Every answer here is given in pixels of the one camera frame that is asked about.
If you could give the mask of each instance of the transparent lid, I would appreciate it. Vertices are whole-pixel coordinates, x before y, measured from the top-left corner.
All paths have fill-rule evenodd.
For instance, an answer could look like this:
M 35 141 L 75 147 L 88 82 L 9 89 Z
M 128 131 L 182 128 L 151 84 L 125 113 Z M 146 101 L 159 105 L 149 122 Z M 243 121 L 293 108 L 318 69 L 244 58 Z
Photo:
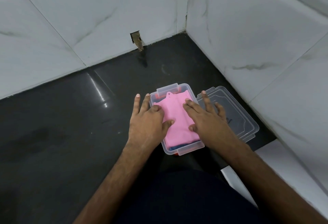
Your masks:
M 247 142 L 255 137 L 255 133 L 259 131 L 258 124 L 246 112 L 246 110 L 236 101 L 236 99 L 223 86 L 212 87 L 206 90 L 211 103 L 217 112 L 214 103 L 221 104 L 226 112 L 227 122 L 238 138 Z M 204 101 L 201 94 L 197 96 L 199 105 L 205 109 Z

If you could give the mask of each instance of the black floor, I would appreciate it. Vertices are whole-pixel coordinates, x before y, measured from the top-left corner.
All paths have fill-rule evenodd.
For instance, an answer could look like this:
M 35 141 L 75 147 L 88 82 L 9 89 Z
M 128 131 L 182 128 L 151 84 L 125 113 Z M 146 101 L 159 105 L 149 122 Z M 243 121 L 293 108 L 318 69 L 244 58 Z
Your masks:
M 186 34 L 179 34 L 0 101 L 0 223 L 71 223 L 118 159 L 134 96 L 173 83 L 195 94 L 222 85 L 259 124 L 256 150 L 275 139 Z M 158 147 L 144 174 L 187 166 L 219 175 L 208 149 Z

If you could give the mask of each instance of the pink towel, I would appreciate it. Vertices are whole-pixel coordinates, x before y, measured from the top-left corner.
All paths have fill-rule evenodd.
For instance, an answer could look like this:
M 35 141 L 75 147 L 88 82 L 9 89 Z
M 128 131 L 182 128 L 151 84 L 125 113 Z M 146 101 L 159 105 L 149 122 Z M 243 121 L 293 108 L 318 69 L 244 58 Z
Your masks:
M 191 99 L 188 90 L 179 94 L 168 92 L 165 99 L 154 103 L 154 105 L 161 106 L 165 112 L 163 122 L 170 119 L 175 121 L 164 139 L 166 148 L 190 144 L 199 140 L 198 134 L 188 129 L 191 124 L 194 124 L 194 121 L 188 116 L 182 106 L 186 98 Z

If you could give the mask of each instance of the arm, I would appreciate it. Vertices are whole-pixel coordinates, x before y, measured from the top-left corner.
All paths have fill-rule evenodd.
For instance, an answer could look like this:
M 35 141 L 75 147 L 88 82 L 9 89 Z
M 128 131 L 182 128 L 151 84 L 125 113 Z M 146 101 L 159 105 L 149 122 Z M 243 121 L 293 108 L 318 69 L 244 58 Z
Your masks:
M 206 110 L 186 99 L 183 105 L 195 124 L 204 144 L 219 153 L 247 187 L 258 207 L 268 211 L 281 223 L 325 223 L 328 221 L 286 184 L 261 158 L 233 133 L 226 121 L 224 108 L 202 92 Z
M 155 105 L 148 110 L 149 100 L 147 94 L 139 110 L 140 95 L 136 95 L 128 142 L 114 167 L 73 224 L 109 223 L 150 154 L 165 138 L 173 121 L 162 123 L 162 108 Z

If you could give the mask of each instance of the hand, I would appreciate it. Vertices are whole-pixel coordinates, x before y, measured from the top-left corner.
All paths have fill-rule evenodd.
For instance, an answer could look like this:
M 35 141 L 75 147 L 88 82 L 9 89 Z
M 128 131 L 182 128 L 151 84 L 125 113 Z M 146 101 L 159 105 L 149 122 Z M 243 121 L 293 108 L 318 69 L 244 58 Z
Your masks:
M 236 144 L 240 144 L 242 141 L 238 139 L 228 126 L 223 106 L 215 103 L 218 110 L 218 114 L 216 114 L 205 91 L 202 91 L 202 98 L 206 110 L 189 99 L 186 99 L 186 103 L 183 104 L 183 108 L 195 122 L 195 124 L 189 126 L 189 130 L 196 132 L 207 147 L 223 155 L 223 153 L 230 151 Z
M 165 138 L 174 120 L 167 120 L 163 123 L 164 111 L 162 107 L 154 105 L 148 109 L 149 100 L 150 95 L 146 94 L 139 110 L 140 94 L 134 98 L 127 145 L 135 145 L 136 149 L 149 152 L 150 155 Z

